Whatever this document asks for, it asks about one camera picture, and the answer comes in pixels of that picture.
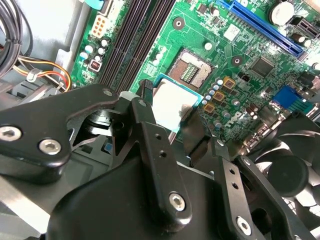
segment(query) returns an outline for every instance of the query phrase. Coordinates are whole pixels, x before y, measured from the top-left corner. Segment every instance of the blue pcie slot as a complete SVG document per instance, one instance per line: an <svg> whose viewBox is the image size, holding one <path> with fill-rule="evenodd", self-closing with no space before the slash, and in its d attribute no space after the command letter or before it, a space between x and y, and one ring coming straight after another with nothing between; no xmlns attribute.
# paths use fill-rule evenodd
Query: blue pcie slot
<svg viewBox="0 0 320 240"><path fill-rule="evenodd" d="M229 9L230 12L235 14L237 17L241 18L247 24L258 30L264 36L269 38L279 47L295 56L300 58L305 51L297 44L292 42L290 39L283 36L280 32L274 29L271 25L266 23L264 20L256 16L253 12L242 6L239 2L234 0L231 5L223 0L218 0L218 3L222 4L224 7Z"/></svg>

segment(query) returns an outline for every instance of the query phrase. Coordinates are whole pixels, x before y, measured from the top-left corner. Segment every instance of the cooling fan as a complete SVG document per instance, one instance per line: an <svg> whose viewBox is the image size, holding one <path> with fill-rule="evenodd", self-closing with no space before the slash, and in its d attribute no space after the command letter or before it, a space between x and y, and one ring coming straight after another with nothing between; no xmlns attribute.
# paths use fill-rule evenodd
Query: cooling fan
<svg viewBox="0 0 320 240"><path fill-rule="evenodd" d="M293 112L247 157L285 201L291 203L290 208L309 230L320 225L320 127L317 124L304 114Z"/></svg>

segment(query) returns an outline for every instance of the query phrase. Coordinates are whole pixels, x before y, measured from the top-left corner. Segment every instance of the black plastic bracket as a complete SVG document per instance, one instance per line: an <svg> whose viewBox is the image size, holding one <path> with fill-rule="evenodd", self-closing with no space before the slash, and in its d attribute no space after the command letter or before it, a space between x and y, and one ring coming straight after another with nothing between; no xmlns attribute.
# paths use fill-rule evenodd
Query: black plastic bracket
<svg viewBox="0 0 320 240"><path fill-rule="evenodd" d="M120 166L133 148L139 148L153 220L166 231L177 232L191 221L192 206L167 133L157 126L150 103L143 99L134 98L129 112L134 122L131 134L118 155L113 156L112 168ZM116 153L117 142L113 147ZM171 194L181 196L183 210L173 207Z"/></svg>
<svg viewBox="0 0 320 240"><path fill-rule="evenodd" d="M117 101L114 91L93 84L0 111L0 127L13 126L22 134L14 141L0 140L0 174L40 184L58 180L85 118L113 108ZM73 131L71 139L68 130ZM52 155L40 151L45 139L57 141L60 151Z"/></svg>
<svg viewBox="0 0 320 240"><path fill-rule="evenodd" d="M246 156L238 156L235 164L256 190L256 198L250 202L250 210L263 209L272 223L273 240L315 240L301 220L289 208L275 188L268 182L257 166Z"/></svg>

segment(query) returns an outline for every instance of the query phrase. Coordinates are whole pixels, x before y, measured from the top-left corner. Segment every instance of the ram slot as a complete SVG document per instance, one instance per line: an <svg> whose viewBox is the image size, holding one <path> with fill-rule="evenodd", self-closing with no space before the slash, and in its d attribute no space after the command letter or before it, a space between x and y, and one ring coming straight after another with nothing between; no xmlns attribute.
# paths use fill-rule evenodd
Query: ram slot
<svg viewBox="0 0 320 240"><path fill-rule="evenodd" d="M122 75L122 81L116 88L116 92L128 91L135 77L140 70L144 60L146 59L152 45L154 44L161 28L165 24L167 17L169 16L175 0L162 0L157 1L152 14L148 20L147 26L143 31L139 44L135 47L133 57L126 67L124 74Z"/></svg>

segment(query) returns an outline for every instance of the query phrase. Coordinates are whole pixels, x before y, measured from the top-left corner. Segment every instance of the green circuit board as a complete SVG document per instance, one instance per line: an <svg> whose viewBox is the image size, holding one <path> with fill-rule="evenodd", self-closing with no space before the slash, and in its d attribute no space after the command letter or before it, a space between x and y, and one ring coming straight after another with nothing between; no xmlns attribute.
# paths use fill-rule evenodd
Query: green circuit board
<svg viewBox="0 0 320 240"><path fill-rule="evenodd" d="M102 66L106 64L106 62L109 59L109 55L113 49L113 42L116 39L117 32L119 31L129 8L129 1L125 0L123 2L124 4L116 18L116 22L110 28L110 30L107 30L103 35L104 38L110 38L111 42L109 46L106 48L105 54L102 57ZM99 12L95 9L92 9L90 11L90 14L87 20L87 25L83 32L82 41L79 44L78 53L75 57L73 69L71 72L71 79L78 87L96 83L100 76L100 72L94 72L89 70L89 64L86 63L84 59L81 58L81 55L80 55L81 53L85 52L85 47L88 45L92 46L92 48L94 49L92 53L88 54L89 56L88 59L93 59L96 55L98 55L97 49L101 45L100 44L101 38L97 38L91 35L91 31L92 31L96 16L98 14Z"/></svg>
<svg viewBox="0 0 320 240"><path fill-rule="evenodd" d="M247 3L247 9L268 22L267 12L274 1L248 0ZM311 23L320 19L319 14L301 0L296 0L294 6L295 13L304 16ZM219 17L213 17L210 13L212 7L219 10ZM185 23L179 30L173 25L177 17L183 18ZM236 35L232 35L235 33L230 31L231 26L238 29ZM299 32L292 25L279 27L278 31L288 36L292 32ZM212 44L210 50L205 49L206 43ZM142 79L153 81L161 73L168 74L182 50L188 50L214 66L210 76L196 90L201 95L208 93L216 78L230 77L235 81L231 92L228 89L224 91L226 88L220 90L224 94L223 101L215 101L214 111L205 116L215 135L223 137L226 141L243 140L255 129L259 120L247 116L236 119L230 124L230 119L224 118L222 112L227 110L231 116L236 116L237 113L243 113L250 103L262 108L269 104L272 97L284 85L293 83L303 87L296 82L296 79L304 71L313 72L311 65L320 56L320 40L313 40L311 47L304 48L308 52L308 57L301 62L214 1L180 0L173 7L130 90L136 92ZM155 56L159 52L163 53L163 57L154 65ZM243 60L239 66L234 66L232 63L233 57L236 56L240 56ZM272 65L272 70L264 77L252 71L252 66L261 58ZM241 79L240 72L248 75L249 81ZM240 101L240 106L232 104L234 99ZM215 120L220 120L224 127L216 129Z"/></svg>

